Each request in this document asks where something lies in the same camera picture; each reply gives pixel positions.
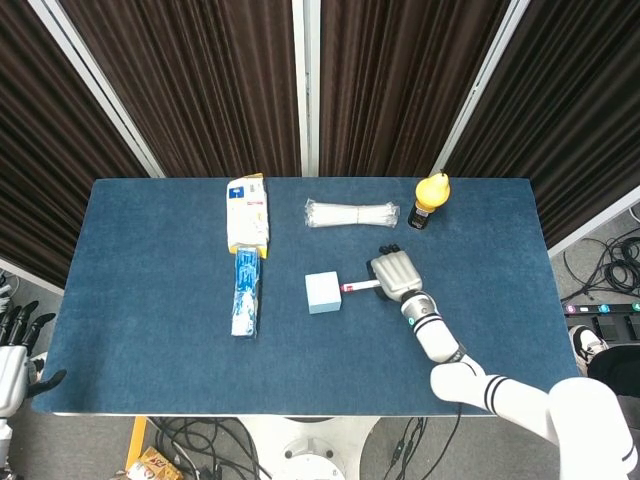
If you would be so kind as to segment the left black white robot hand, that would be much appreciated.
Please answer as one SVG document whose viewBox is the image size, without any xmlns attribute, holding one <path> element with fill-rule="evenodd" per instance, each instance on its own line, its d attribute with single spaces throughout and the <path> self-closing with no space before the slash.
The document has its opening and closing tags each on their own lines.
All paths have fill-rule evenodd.
<svg viewBox="0 0 640 480">
<path fill-rule="evenodd" d="M 1 313 L 1 420 L 6 421 L 21 407 L 26 398 L 33 398 L 56 388 L 67 371 L 58 370 L 46 380 L 38 380 L 45 360 L 34 359 L 32 352 L 42 328 L 55 313 L 46 313 L 30 320 L 39 302 L 16 306 Z"/>
</svg>

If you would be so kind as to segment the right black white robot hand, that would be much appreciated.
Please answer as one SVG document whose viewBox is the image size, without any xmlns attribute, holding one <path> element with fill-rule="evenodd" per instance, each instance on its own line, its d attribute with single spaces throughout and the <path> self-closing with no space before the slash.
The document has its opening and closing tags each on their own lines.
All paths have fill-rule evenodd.
<svg viewBox="0 0 640 480">
<path fill-rule="evenodd" d="M 404 294 L 423 287 L 421 275 L 409 255 L 397 244 L 379 247 L 379 256 L 367 262 L 371 280 L 378 286 L 373 290 L 383 301 L 401 302 Z"/>
</svg>

